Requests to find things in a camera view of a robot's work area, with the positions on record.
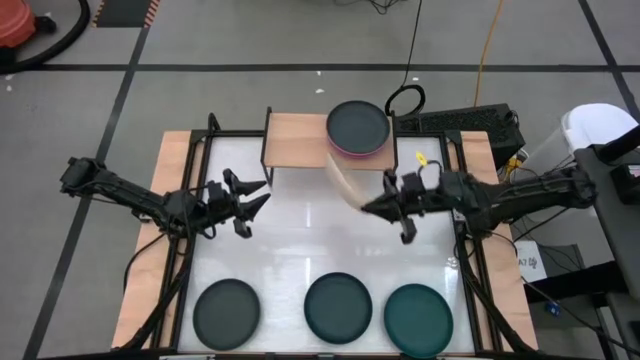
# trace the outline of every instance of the teal plate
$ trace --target teal plate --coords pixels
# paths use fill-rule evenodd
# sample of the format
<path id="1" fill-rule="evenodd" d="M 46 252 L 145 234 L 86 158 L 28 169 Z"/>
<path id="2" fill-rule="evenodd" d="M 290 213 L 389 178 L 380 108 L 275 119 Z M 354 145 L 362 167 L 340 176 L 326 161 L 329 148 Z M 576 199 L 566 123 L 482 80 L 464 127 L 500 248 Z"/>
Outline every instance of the teal plate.
<path id="1" fill-rule="evenodd" d="M 384 327 L 403 353 L 418 359 L 440 354 L 453 336 L 453 315 L 437 291 L 420 284 L 404 285 L 389 296 Z"/>
<path id="2" fill-rule="evenodd" d="M 367 288 L 345 273 L 321 276 L 304 299 L 304 316 L 309 328 L 331 344 L 346 344 L 359 338 L 367 330 L 372 313 Z"/>

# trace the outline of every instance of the dark green plate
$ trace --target dark green plate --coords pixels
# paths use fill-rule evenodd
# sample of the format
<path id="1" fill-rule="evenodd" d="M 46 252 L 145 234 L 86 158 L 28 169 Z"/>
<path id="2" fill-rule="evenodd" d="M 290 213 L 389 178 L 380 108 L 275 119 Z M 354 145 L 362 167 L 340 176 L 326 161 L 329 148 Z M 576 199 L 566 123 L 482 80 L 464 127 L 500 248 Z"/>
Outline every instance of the dark green plate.
<path id="1" fill-rule="evenodd" d="M 420 284 L 398 288 L 384 307 L 384 327 L 403 353 L 418 359 L 440 354 L 453 335 L 453 315 L 437 291 Z"/>
<path id="2" fill-rule="evenodd" d="M 259 321 L 258 295 L 237 279 L 224 279 L 209 286 L 193 310 L 198 339 L 214 350 L 231 350 L 244 344 Z"/>
<path id="3" fill-rule="evenodd" d="M 304 299 L 304 316 L 309 328 L 332 344 L 346 344 L 359 338 L 369 327 L 372 312 L 367 288 L 345 273 L 321 276 Z"/>

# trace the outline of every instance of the red bucket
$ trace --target red bucket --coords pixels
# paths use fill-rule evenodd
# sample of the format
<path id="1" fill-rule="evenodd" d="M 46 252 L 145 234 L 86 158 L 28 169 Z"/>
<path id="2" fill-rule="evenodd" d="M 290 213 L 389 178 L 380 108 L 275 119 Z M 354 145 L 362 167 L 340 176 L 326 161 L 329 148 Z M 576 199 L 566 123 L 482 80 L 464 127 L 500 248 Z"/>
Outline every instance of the red bucket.
<path id="1" fill-rule="evenodd" d="M 35 31 L 35 16 L 29 5 L 23 0 L 0 0 L 0 47 L 17 47 Z"/>

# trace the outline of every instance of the wheel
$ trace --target wheel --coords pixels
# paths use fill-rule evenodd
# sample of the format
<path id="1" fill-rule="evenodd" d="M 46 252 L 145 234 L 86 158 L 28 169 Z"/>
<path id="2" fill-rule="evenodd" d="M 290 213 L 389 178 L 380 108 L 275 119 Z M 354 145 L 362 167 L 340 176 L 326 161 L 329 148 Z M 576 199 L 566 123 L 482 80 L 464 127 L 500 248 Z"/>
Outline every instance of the wheel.
<path id="1" fill-rule="evenodd" d="M 56 22 L 51 20 L 48 16 L 37 16 L 36 17 L 36 31 L 45 33 L 45 34 L 53 34 L 58 29 L 58 25 Z"/>

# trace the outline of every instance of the white table surface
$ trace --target white table surface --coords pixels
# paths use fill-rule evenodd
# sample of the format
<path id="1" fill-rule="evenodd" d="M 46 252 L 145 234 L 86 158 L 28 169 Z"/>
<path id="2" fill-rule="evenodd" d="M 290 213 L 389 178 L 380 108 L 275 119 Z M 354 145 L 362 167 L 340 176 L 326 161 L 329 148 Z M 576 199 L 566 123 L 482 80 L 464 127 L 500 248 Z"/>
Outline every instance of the white table surface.
<path id="1" fill-rule="evenodd" d="M 222 181 L 231 168 L 241 180 L 262 180 L 261 138 L 214 139 L 207 181 Z M 398 174 L 415 171 L 416 151 L 441 160 L 432 138 L 398 139 Z M 371 198 L 382 193 L 382 173 L 353 171 Z M 434 187 L 438 170 L 422 172 L 425 186 Z M 399 350 L 382 323 L 384 304 L 398 287 L 420 283 L 437 290 L 454 316 L 453 338 L 445 353 L 473 353 L 473 341 L 462 278 L 453 258 L 454 230 L 448 212 L 415 218 L 418 235 L 411 245 L 400 241 L 400 225 L 391 225 L 350 208 L 338 195 L 324 169 L 275 169 L 271 199 L 251 224 L 253 237 L 242 239 L 233 225 L 218 226 L 213 240 L 199 237 L 184 308 L 179 351 L 211 351 L 196 337 L 193 308 L 211 284 L 237 278 L 251 285 L 261 304 L 261 319 L 253 337 L 234 351 L 277 353 L 378 353 Z M 373 317 L 357 340 L 333 345 L 316 337 L 306 324 L 303 302 L 320 276 L 346 272 L 364 283 L 373 301 Z"/>

